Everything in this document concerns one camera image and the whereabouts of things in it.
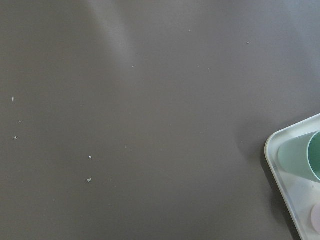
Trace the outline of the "green plastic cup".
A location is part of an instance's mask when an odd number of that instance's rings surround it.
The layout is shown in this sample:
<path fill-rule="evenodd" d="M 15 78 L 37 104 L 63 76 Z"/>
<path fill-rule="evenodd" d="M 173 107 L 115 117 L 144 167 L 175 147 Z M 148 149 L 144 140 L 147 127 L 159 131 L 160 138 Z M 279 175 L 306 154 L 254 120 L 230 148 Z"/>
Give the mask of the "green plastic cup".
<path fill-rule="evenodd" d="M 320 132 L 311 132 L 284 142 L 278 150 L 281 168 L 290 174 L 320 182 Z"/>

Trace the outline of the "pink plastic cup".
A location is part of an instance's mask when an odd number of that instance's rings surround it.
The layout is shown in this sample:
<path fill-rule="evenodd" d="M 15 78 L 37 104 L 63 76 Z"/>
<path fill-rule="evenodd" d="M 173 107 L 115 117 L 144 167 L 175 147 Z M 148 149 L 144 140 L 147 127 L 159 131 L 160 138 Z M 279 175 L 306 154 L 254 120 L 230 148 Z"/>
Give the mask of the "pink plastic cup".
<path fill-rule="evenodd" d="M 313 206 L 311 210 L 311 224 L 314 230 L 319 234 L 320 233 L 320 203 L 317 203 Z"/>

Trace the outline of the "cream serving tray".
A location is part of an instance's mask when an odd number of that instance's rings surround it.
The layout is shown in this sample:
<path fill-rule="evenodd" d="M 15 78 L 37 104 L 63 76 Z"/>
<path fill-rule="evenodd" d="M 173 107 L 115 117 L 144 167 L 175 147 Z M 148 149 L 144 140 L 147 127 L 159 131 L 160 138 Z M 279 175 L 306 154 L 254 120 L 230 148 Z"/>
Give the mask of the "cream serving tray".
<path fill-rule="evenodd" d="M 312 209 L 320 202 L 320 184 L 284 170 L 278 154 L 283 144 L 319 130 L 320 115 L 317 114 L 273 133 L 264 146 L 266 161 L 302 240 L 320 238 L 311 221 Z"/>

